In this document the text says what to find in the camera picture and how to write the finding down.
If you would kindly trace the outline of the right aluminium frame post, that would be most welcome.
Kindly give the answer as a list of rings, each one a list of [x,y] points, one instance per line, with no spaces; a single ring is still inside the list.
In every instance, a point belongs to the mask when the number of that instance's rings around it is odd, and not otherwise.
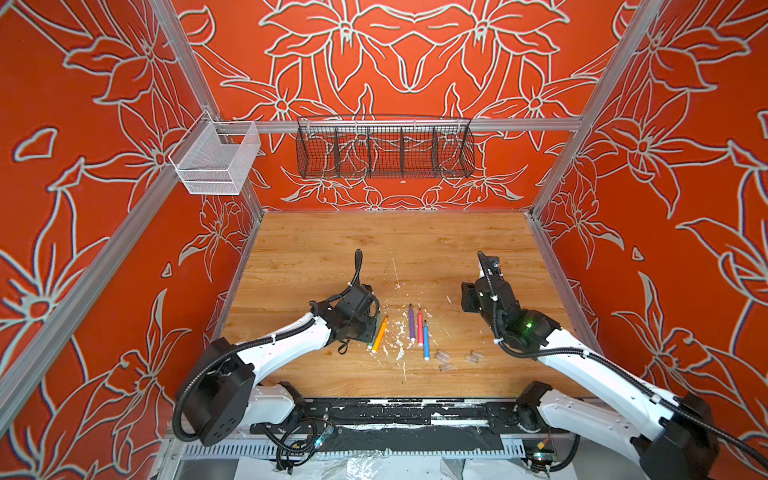
[[[575,158],[579,148],[587,139],[599,115],[607,105],[613,89],[617,85],[622,73],[628,67],[632,55],[637,51],[641,40],[654,18],[660,12],[662,5],[663,1],[660,0],[640,2],[636,13],[616,45],[610,61],[585,106],[577,129],[570,134],[568,141],[548,172],[544,185],[540,188],[531,208],[528,210],[527,214],[530,219],[539,220],[541,218],[543,210],[554,194],[555,187],[565,175],[569,163]]]

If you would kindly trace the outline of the pink pen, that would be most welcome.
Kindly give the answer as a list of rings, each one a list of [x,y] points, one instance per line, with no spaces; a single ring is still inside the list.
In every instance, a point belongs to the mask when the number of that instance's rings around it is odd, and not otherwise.
[[[417,345],[419,347],[423,347],[424,345],[424,318],[423,318],[423,311],[421,308],[418,308],[417,310],[417,317],[416,317],[416,335],[417,335]]]

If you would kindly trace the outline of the blue pen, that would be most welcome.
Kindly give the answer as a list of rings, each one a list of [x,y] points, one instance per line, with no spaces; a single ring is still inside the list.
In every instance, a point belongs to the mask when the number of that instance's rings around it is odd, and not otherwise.
[[[421,329],[423,358],[425,361],[429,361],[431,358],[429,346],[429,325],[426,320],[423,321]]]

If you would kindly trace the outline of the purple pen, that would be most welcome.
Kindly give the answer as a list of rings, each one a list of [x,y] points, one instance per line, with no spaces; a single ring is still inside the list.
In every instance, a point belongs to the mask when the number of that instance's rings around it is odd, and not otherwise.
[[[415,313],[413,309],[413,305],[408,305],[408,327],[409,327],[409,340],[410,341],[416,341],[416,321],[415,321]]]

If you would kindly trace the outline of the horizontal aluminium frame rail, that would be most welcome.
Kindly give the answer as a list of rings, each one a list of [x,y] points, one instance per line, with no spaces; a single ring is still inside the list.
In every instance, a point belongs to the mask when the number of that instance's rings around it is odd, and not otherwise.
[[[547,132],[577,131],[581,126],[580,118],[508,118],[508,119],[441,119],[431,117],[392,118],[392,119],[342,119],[342,118],[302,118],[287,121],[212,121],[216,131],[225,135],[244,135],[251,126],[260,134],[291,134],[300,127],[465,127],[473,132]]]

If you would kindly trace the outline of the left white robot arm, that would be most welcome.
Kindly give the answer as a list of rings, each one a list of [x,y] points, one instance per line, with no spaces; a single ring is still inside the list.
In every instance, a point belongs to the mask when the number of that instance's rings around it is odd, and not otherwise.
[[[178,389],[171,428],[183,442],[221,442],[239,427],[277,425],[289,418],[299,396],[288,386],[261,382],[294,360],[335,342],[369,343],[378,307],[373,288],[350,284],[288,326],[256,340],[232,344],[219,338],[206,347]]]

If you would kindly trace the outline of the left aluminium frame rail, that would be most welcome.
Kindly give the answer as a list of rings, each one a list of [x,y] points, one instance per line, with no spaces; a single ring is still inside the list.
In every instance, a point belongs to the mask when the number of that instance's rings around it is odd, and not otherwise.
[[[109,285],[169,195],[179,184],[174,166],[165,166],[108,239],[49,320],[1,377],[1,433],[5,434],[52,363]]]

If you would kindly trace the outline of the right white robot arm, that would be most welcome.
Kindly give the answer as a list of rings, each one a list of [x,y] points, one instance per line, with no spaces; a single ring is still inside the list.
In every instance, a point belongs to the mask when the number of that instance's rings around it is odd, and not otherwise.
[[[579,341],[557,321],[524,309],[499,260],[479,252],[480,276],[461,285],[462,309],[478,313],[507,355],[539,361],[602,401],[597,407],[531,383],[519,396],[520,426],[568,430],[624,456],[649,479],[707,479],[720,447],[709,404],[679,396],[628,372]]]

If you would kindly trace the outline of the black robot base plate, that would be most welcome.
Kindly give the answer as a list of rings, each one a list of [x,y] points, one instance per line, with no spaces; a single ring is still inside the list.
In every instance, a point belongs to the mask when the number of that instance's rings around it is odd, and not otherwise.
[[[324,445],[337,448],[395,450],[499,446],[502,438],[520,439],[525,452],[539,443],[546,452],[566,453],[572,435],[544,427],[527,432],[516,423],[512,399],[470,398],[310,398],[304,414],[322,431],[334,427]]]

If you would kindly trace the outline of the orange pen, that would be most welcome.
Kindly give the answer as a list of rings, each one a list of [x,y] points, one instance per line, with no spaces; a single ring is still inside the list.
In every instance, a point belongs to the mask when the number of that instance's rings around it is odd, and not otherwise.
[[[372,344],[372,347],[371,347],[371,352],[373,354],[376,354],[378,352],[379,348],[380,348],[380,345],[381,345],[381,343],[383,341],[383,337],[384,337],[384,335],[386,333],[387,325],[388,325],[388,317],[384,316],[383,320],[380,322],[380,325],[379,325],[379,328],[378,328],[378,331],[377,331],[377,335],[376,335],[376,337],[374,339],[374,342]]]

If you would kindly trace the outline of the white mesh basket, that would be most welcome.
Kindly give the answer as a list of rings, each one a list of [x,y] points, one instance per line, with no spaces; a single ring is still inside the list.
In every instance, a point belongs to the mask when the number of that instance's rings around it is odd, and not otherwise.
[[[230,130],[204,112],[169,154],[174,170],[192,195],[238,195],[261,151],[254,122]]]

